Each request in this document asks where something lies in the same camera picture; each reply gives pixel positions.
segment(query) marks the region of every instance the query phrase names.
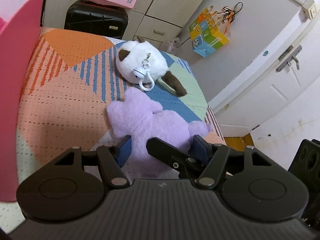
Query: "colorful patterned bedsheet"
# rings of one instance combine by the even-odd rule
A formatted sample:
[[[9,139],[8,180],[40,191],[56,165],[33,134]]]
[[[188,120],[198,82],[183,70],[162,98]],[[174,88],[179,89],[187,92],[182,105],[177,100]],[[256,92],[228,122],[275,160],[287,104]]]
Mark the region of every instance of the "colorful patterned bedsheet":
[[[20,95],[16,140],[19,182],[71,146],[90,150],[117,142],[112,137],[106,105],[123,100],[128,87],[139,87],[122,79],[115,66],[122,42],[88,33],[42,29]],[[148,96],[188,122],[213,124],[206,140],[224,143],[188,63],[162,54],[188,95],[177,98],[160,80]],[[0,203],[1,228],[8,232],[22,220],[16,203]]]

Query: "brown plush tail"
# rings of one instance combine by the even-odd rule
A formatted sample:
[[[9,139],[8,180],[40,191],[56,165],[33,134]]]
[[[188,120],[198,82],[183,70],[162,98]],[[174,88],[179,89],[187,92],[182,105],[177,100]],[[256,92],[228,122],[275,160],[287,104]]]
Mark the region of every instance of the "brown plush tail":
[[[183,97],[187,94],[186,89],[170,71],[167,71],[167,73],[162,77],[162,80],[175,90],[177,97]]]

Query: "white plush toy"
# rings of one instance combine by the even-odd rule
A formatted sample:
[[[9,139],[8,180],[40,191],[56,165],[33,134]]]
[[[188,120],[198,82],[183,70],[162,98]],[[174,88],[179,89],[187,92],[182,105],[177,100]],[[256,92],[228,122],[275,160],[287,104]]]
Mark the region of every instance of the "white plush toy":
[[[154,87],[159,78],[176,91],[178,97],[187,94],[180,81],[172,75],[165,58],[160,51],[149,42],[138,38],[138,41],[127,41],[117,54],[116,66],[121,75],[130,83],[139,84],[145,91]],[[151,83],[150,88],[143,84]]]

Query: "brown ear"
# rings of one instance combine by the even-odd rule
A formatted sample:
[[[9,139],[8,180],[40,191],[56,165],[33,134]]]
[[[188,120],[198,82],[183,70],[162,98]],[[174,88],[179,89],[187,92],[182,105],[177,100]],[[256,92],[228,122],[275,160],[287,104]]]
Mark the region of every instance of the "brown ear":
[[[130,53],[130,51],[127,51],[125,49],[119,50],[119,52],[118,52],[119,60],[123,61],[125,59],[125,57],[127,57],[129,55],[129,53]]]
[[[144,38],[139,37],[139,36],[138,36],[138,41],[139,41],[139,43],[143,43],[143,42],[145,42]]]
[[[162,80],[175,90],[178,98],[187,94],[186,89],[182,86],[177,77],[172,75],[170,71],[167,71],[167,73],[162,77]]]

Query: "black suitcase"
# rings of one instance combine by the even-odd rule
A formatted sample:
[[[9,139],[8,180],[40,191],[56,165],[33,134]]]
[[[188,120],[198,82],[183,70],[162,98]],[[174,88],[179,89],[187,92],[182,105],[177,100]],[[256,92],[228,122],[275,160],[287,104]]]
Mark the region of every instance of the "black suitcase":
[[[127,25],[124,9],[78,0],[69,7],[64,28],[122,39]]]

